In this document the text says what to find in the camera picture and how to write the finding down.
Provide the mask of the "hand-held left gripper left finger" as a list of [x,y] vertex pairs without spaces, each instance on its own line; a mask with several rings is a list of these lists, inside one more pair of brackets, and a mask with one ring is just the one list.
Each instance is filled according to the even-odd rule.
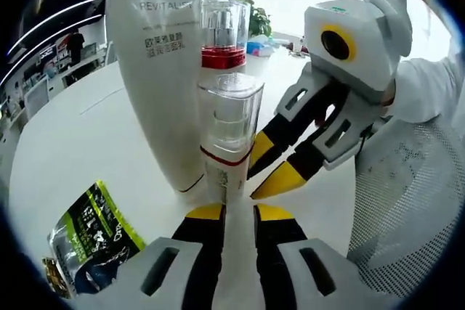
[[226,207],[189,212],[172,237],[159,237],[118,268],[112,285],[80,295],[77,309],[211,309],[225,236]]

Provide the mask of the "person's right hand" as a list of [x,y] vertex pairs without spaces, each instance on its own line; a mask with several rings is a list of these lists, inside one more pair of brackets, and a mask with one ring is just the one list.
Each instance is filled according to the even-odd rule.
[[406,7],[400,0],[364,0],[383,13],[389,28],[392,44],[398,54],[407,57],[411,53],[413,28]]

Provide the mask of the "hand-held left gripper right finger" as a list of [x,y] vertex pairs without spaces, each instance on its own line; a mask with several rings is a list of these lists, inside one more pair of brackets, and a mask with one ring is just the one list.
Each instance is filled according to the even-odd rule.
[[365,285],[357,267],[308,238],[288,211],[254,206],[256,268],[266,309],[393,309],[393,295]]

